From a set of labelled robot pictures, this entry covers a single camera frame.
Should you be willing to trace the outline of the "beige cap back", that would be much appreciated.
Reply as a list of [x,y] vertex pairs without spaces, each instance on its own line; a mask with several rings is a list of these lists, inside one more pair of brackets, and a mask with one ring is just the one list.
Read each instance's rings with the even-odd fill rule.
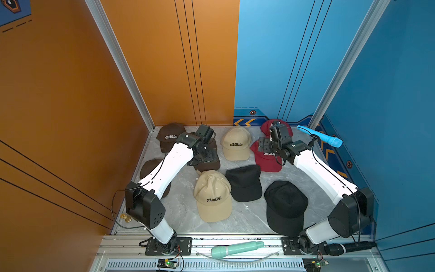
[[222,140],[226,160],[245,161],[250,157],[251,134],[241,126],[229,130]]

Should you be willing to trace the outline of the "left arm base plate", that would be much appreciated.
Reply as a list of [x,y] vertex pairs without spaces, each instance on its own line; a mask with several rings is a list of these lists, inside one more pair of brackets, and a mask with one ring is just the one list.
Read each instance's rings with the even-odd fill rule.
[[192,237],[177,237],[174,247],[171,245],[164,245],[157,241],[155,238],[150,238],[146,242],[145,255],[146,256],[175,256],[181,254],[182,256],[190,256],[192,248]]

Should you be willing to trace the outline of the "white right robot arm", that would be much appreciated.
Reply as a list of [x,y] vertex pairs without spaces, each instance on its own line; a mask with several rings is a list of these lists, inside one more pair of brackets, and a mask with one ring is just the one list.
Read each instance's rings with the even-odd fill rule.
[[319,136],[311,135],[311,138],[309,144],[294,142],[291,137],[258,140],[258,151],[276,154],[284,163],[302,170],[335,205],[326,219],[302,230],[294,238],[293,244],[306,255],[327,240],[348,238],[375,221],[373,192],[369,188],[358,188],[334,172],[312,149],[320,140]]

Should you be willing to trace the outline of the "beige cap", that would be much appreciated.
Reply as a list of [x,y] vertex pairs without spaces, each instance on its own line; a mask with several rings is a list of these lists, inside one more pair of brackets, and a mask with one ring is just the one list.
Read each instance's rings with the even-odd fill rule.
[[245,161],[250,157],[251,134],[241,126],[229,130],[222,140],[226,160]]
[[226,177],[215,170],[200,175],[193,196],[200,218],[207,223],[220,222],[232,213],[231,185]]

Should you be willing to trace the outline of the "black cap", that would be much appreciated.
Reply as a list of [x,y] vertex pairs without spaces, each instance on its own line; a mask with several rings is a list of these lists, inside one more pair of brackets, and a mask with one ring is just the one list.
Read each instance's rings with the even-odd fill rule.
[[276,233],[297,237],[304,228],[304,213],[309,200],[289,181],[276,180],[264,193],[268,226]]
[[259,165],[247,165],[225,172],[231,185],[231,195],[237,202],[250,202],[261,198],[262,186]]

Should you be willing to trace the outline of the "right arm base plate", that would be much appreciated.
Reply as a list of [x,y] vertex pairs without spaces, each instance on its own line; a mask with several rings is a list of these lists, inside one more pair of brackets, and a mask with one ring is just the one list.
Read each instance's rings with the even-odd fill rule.
[[282,249],[285,256],[304,255],[301,251],[299,238],[281,237]]

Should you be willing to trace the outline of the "beige cap front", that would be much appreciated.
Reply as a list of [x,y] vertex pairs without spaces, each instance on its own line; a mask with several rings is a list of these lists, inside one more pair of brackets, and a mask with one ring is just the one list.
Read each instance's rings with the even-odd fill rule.
[[215,170],[200,175],[193,196],[200,218],[207,223],[220,222],[232,213],[231,185],[226,177]]

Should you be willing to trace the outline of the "maroon cap front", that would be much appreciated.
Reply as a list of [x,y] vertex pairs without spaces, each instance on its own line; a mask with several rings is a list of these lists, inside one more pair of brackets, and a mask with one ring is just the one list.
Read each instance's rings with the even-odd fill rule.
[[282,170],[282,159],[275,156],[274,153],[266,153],[258,151],[259,140],[255,141],[250,150],[254,152],[254,158],[257,165],[260,166],[261,171],[277,173]]

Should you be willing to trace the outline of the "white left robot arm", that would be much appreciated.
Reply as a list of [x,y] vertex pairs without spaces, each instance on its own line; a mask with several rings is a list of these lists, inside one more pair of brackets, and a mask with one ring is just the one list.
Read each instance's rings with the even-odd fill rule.
[[125,189],[126,213],[146,228],[163,246],[173,250],[177,234],[165,217],[161,202],[164,192],[185,165],[215,162],[217,151],[210,147],[215,132],[201,125],[193,133],[182,133],[170,152],[146,177]]

